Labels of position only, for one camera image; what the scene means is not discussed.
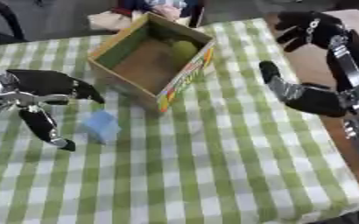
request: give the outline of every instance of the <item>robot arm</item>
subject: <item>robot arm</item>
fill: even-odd
[[[341,20],[318,12],[284,12],[276,28],[284,32],[277,41],[291,52],[305,44],[327,50],[327,63],[336,90],[313,83],[292,84],[280,77],[270,61],[260,63],[264,82],[288,107],[317,115],[345,117],[347,138],[359,151],[359,35]]]
[[[42,141],[66,151],[75,151],[71,140],[62,138],[57,123],[40,105],[67,105],[70,98],[104,103],[93,86],[64,73],[38,70],[7,70],[0,74],[0,113],[12,105],[30,130]]]

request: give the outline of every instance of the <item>blue sponge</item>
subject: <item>blue sponge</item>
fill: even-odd
[[[87,133],[101,144],[111,144],[116,141],[116,134],[120,131],[114,116],[104,110],[98,110],[81,124]]]

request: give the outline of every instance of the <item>checkered tablecloth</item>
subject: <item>checkered tablecloth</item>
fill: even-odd
[[[295,74],[262,19],[202,28],[213,63],[160,118],[96,85],[122,127],[114,145],[79,130],[100,106],[48,108],[69,153],[42,143],[15,110],[0,117],[0,223],[306,223],[359,209],[359,185],[316,115],[284,107],[260,60]],[[86,57],[105,37],[0,46],[6,68],[95,83]]]

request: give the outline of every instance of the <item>green ball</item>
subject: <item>green ball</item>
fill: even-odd
[[[198,52],[192,42],[181,40],[172,44],[172,61],[176,68],[181,69]]]

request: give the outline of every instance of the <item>open box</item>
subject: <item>open box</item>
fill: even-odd
[[[175,68],[168,40],[192,42],[198,52],[181,69]],[[88,61],[119,93],[150,111],[166,112],[175,95],[202,74],[213,44],[204,33],[146,13],[90,53]]]

